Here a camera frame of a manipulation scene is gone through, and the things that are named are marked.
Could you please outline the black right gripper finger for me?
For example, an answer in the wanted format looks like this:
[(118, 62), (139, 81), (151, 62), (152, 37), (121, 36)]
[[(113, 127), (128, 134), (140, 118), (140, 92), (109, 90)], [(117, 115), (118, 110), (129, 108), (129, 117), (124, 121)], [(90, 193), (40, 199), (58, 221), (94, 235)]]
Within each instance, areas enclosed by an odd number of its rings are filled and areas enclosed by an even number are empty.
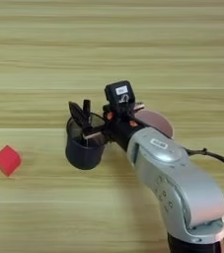
[(131, 105), (131, 113), (135, 115), (137, 112), (143, 110), (145, 105), (143, 102), (135, 102)]
[(91, 101), (85, 100), (83, 107), (69, 102), (70, 119), (68, 121), (68, 136), (80, 139), (108, 140), (105, 119), (91, 111)]

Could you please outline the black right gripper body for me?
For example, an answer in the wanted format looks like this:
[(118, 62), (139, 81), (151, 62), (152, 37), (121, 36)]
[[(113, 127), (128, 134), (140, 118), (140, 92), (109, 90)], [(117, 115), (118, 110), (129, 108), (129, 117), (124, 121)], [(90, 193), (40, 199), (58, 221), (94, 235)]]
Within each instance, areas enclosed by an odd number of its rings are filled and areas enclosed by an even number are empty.
[(122, 114), (112, 109), (111, 105), (104, 105), (104, 118), (107, 124), (106, 134), (110, 141), (116, 142), (124, 151), (132, 136), (139, 130), (147, 127), (147, 124), (138, 120), (131, 113), (131, 105), (120, 106)]

